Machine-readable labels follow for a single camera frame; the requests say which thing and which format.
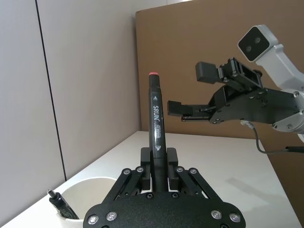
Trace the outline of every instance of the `white label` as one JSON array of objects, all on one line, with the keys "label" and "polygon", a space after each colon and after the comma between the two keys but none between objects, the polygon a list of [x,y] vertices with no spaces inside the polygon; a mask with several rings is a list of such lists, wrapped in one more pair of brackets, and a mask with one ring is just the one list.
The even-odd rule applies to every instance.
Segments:
[{"label": "white label", "polygon": [[161,126],[160,125],[158,125],[158,124],[154,125],[154,134],[157,139],[159,139],[161,137]]},{"label": "white label", "polygon": [[160,110],[158,108],[158,105],[153,106],[153,117],[154,117],[154,120],[158,120],[159,122],[161,121],[160,120]]}]

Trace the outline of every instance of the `black pen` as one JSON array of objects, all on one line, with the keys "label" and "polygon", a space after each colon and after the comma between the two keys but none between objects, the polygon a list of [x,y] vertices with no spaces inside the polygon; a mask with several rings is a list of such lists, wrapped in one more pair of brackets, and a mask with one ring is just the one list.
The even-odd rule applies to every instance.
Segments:
[{"label": "black pen", "polygon": [[54,192],[52,189],[49,189],[47,190],[47,193],[50,195],[49,201],[54,205],[62,217],[68,219],[79,219],[77,214],[59,192]]}]

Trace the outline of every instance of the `white table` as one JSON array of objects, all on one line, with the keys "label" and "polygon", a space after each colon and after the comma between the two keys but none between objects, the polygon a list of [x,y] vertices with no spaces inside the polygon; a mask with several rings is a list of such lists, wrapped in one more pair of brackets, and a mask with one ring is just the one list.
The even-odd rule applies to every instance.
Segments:
[{"label": "white table", "polygon": [[[241,210],[248,228],[301,228],[268,157],[256,150],[254,140],[168,133],[166,142],[176,148],[180,166],[197,168],[223,201]],[[140,164],[140,149],[148,144],[148,133],[136,132],[56,191],[91,177],[118,178],[123,168]],[[56,213],[45,196],[3,228],[56,228]]]}]

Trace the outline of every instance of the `brown cardboard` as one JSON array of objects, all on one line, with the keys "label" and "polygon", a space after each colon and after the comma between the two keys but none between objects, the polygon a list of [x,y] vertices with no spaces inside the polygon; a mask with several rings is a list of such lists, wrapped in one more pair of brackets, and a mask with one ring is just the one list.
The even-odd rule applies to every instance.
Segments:
[{"label": "brown cardboard", "polygon": [[[265,71],[246,61],[237,48],[238,41],[253,25],[268,25],[284,45],[285,53],[304,72],[303,9],[302,0],[194,0],[137,12],[142,130],[148,130],[148,74],[156,71],[161,77],[166,132],[254,138],[253,131],[239,121],[220,125],[183,123],[166,114],[166,103],[175,100],[207,104],[221,85],[197,82],[195,64],[204,61],[219,66],[230,57],[261,70],[264,86],[277,89]],[[266,150],[303,146],[296,134],[276,132],[267,124],[256,127]],[[269,159],[304,225],[304,154],[270,155]]]}]

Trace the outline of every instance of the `white wall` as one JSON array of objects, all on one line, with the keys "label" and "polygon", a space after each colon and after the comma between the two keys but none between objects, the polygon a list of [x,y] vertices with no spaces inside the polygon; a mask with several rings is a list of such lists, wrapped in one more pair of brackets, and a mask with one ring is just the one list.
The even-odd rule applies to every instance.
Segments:
[{"label": "white wall", "polygon": [[64,175],[35,1],[0,4],[1,227]]},{"label": "white wall", "polygon": [[68,178],[140,129],[134,15],[165,4],[38,1]]},{"label": "white wall", "polygon": [[183,1],[190,1],[190,0],[167,0],[167,5],[179,3],[179,2],[183,2]]}]

